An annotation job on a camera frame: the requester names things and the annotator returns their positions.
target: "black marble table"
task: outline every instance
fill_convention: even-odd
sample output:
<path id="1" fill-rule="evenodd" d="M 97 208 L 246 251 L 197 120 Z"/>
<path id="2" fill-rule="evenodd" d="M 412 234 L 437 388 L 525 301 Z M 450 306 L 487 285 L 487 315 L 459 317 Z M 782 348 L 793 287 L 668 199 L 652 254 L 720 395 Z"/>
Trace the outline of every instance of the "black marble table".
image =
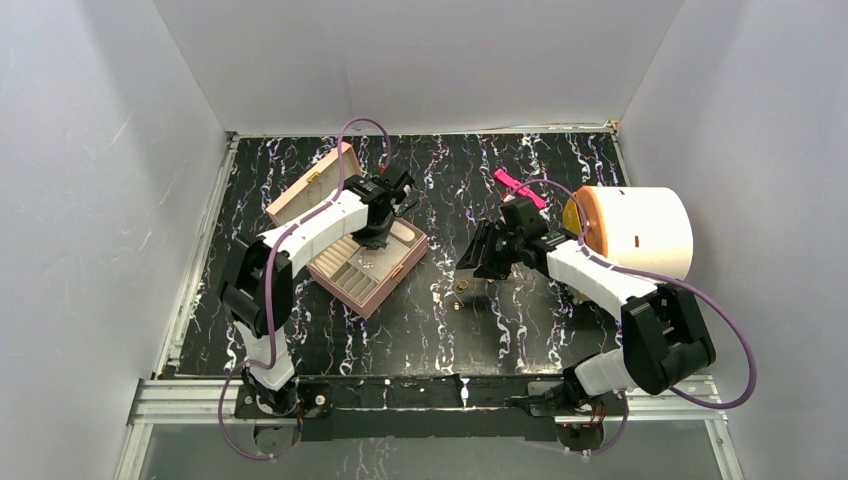
<path id="1" fill-rule="evenodd" d="M 363 170 L 376 172 L 384 156 L 381 139 L 353 143 Z M 256 235 L 272 227 L 265 207 L 334 145 L 330 137 L 240 140 L 196 308 L 170 373 L 220 376 L 243 358 L 241 339 L 214 295 L 230 242 L 239 232 Z M 301 374 L 555 373 L 616 347 L 612 317 L 594 304 L 575 305 L 563 285 L 537 272 L 516 266 L 511 279 L 489 284 L 454 270 L 475 222 L 497 213 L 506 189 L 492 178 L 496 169 L 572 189 L 623 185 L 612 135 L 400 136 L 392 137 L 392 147 L 392 161 L 408 165 L 422 190 L 406 218 L 429 236 L 430 249 L 367 321 L 302 271 L 285 327 Z M 543 215 L 560 225 L 564 194 L 546 185 L 533 189 L 549 203 Z M 452 287 L 460 278 L 471 286 L 457 297 Z"/>

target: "cylindrical container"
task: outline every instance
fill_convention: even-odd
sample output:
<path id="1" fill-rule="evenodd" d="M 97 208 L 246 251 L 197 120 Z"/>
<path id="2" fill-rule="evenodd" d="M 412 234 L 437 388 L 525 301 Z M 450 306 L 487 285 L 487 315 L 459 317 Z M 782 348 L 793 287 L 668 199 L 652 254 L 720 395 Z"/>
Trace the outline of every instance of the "cylindrical container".
<path id="1" fill-rule="evenodd" d="M 684 279 L 692 265 L 692 226 L 683 202 L 664 187 L 589 187 L 574 192 L 589 220 L 586 244 L 623 267 Z M 582 223 L 570 200 L 565 228 Z"/>

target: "pink jewelry box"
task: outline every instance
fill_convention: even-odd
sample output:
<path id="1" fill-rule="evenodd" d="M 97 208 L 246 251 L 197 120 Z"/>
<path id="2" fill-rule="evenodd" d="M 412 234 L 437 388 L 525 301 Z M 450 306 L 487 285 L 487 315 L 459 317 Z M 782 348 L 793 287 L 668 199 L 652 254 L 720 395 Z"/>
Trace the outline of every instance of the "pink jewelry box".
<path id="1" fill-rule="evenodd" d="M 342 143 L 342 159 L 346 178 L 362 175 L 350 144 Z M 338 182 L 339 163 L 334 148 L 265 212 L 280 226 L 326 199 Z M 368 319 L 427 252 L 424 232 L 401 218 L 395 219 L 386 242 L 386 248 L 367 250 L 347 235 L 312 259 L 306 268 L 333 296 Z"/>

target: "white backdrop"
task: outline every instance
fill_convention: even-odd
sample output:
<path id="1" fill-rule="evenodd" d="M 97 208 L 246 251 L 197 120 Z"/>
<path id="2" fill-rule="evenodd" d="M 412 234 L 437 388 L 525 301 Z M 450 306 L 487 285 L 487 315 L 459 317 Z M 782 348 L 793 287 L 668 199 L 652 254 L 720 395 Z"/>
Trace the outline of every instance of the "white backdrop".
<path id="1" fill-rule="evenodd" d="M 624 114 L 683 0 L 154 0 L 225 129 L 443 132 Z"/>
<path id="2" fill-rule="evenodd" d="M 0 478 L 114 476 L 224 144 L 150 0 L 0 2 Z"/>
<path id="3" fill-rule="evenodd" d="M 749 479 L 845 478 L 848 4 L 688 0 L 621 123 L 637 185 L 692 219 L 689 277 L 748 332 L 760 366 L 728 412 Z M 725 400 L 747 371 L 711 323 Z"/>

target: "robotic arm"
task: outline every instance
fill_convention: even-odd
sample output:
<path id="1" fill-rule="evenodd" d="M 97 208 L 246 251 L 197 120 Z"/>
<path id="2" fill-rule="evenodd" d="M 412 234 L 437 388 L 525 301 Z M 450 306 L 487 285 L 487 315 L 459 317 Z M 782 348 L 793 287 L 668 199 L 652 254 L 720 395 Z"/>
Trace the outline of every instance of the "robotic arm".
<path id="1" fill-rule="evenodd" d="M 331 194 L 324 203 L 291 222 L 261 234 L 262 239 L 249 242 L 236 237 L 218 297 L 235 320 L 248 358 L 270 364 L 271 335 L 274 336 L 277 358 L 273 368 L 242 371 L 244 385 L 265 413 L 287 414 L 298 401 L 294 364 L 283 331 L 292 310 L 294 277 L 312 258 L 348 234 L 368 249 L 385 247 L 394 218 L 417 202 L 418 191 L 409 173 L 402 167 L 389 165 L 375 177 L 348 178 L 337 199 L 333 200 Z M 282 241 L 276 257 L 272 278 L 274 331 L 269 332 L 265 264 L 271 249 L 293 225 L 299 225 L 297 232 Z"/>
<path id="2" fill-rule="evenodd" d="M 502 219 L 478 224 L 458 269 L 504 280 L 522 262 L 595 301 L 621 326 L 623 347 L 565 369 L 563 383 L 542 398 L 576 409 L 610 391 L 639 387 L 659 394 L 715 361 L 715 349 L 692 293 L 607 269 L 589 259 L 577 235 L 550 230 L 530 198 L 501 206 Z"/>

